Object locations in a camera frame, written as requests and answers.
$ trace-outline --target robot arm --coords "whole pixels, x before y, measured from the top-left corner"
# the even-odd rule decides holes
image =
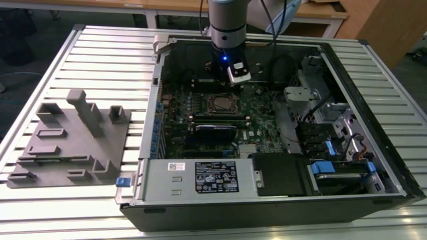
[[[216,58],[213,62],[219,62],[216,65],[227,69],[231,85],[251,80],[244,56],[247,23],[264,29],[266,32],[282,33],[291,23],[302,0],[264,0],[264,2],[274,19],[272,25],[260,0],[208,0],[209,35]]]

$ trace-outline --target barcode sticker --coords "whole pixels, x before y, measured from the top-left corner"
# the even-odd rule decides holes
[[[332,15],[331,18],[332,19],[346,19],[347,16]]]
[[[143,8],[141,4],[124,4],[124,6],[131,8]]]

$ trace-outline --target blue latch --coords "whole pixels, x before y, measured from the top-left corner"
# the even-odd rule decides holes
[[[332,146],[331,141],[326,141],[326,146],[327,146],[327,148],[328,148],[328,153],[330,153],[332,156],[335,156],[336,153],[335,153],[335,149],[334,149],[334,146]]]
[[[376,171],[374,162],[371,162],[371,161],[367,162],[367,168],[368,168],[368,171],[370,171],[371,173]]]
[[[311,164],[312,174],[331,174],[335,173],[335,168],[331,161],[316,161]]]
[[[131,187],[131,178],[129,177],[117,177],[115,180],[115,186],[117,188],[129,188]]]
[[[157,113],[160,113],[163,111],[163,104],[160,102],[157,102],[157,104],[156,104],[156,111],[157,111]]]
[[[152,140],[151,140],[152,143],[157,143],[157,140],[159,140],[159,136],[157,136],[157,135],[153,135],[153,136],[152,136]]]

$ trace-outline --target aluminum table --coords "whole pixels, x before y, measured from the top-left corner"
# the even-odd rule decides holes
[[[9,189],[8,174],[37,125],[40,103],[65,101],[71,88],[84,89],[97,107],[121,105],[132,110],[121,172],[137,168],[156,34],[196,36],[197,31],[84,26],[72,30],[33,94],[0,145],[0,239],[404,239],[427,236],[427,200],[384,210],[340,224],[139,232],[119,211],[116,186]],[[251,39],[268,39],[249,34]],[[280,37],[319,42],[319,38]],[[322,39],[332,46],[379,123],[427,194],[427,116],[368,45],[356,40]],[[129,198],[132,189],[119,193]]]

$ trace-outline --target power supply label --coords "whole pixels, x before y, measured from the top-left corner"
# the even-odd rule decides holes
[[[196,162],[195,191],[199,194],[237,193],[239,181],[236,162]]]

